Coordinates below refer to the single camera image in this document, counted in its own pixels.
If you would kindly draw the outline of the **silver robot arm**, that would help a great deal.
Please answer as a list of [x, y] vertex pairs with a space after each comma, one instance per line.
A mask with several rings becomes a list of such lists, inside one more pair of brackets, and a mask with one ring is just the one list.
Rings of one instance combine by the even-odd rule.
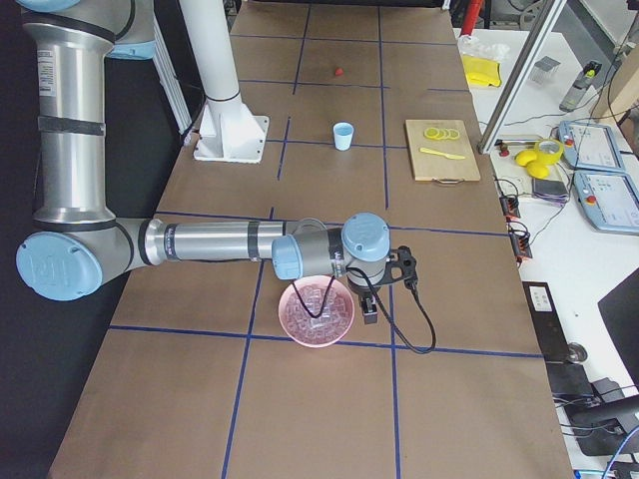
[[166, 261], [270, 260], [282, 280], [345, 276], [366, 323], [389, 283], [387, 224], [359, 213], [329, 229], [316, 220], [166, 224], [120, 219], [106, 204], [104, 67], [107, 58], [150, 59], [150, 1], [24, 1], [24, 29], [37, 46], [43, 203], [37, 231], [16, 253], [23, 281], [68, 301], [117, 276]]

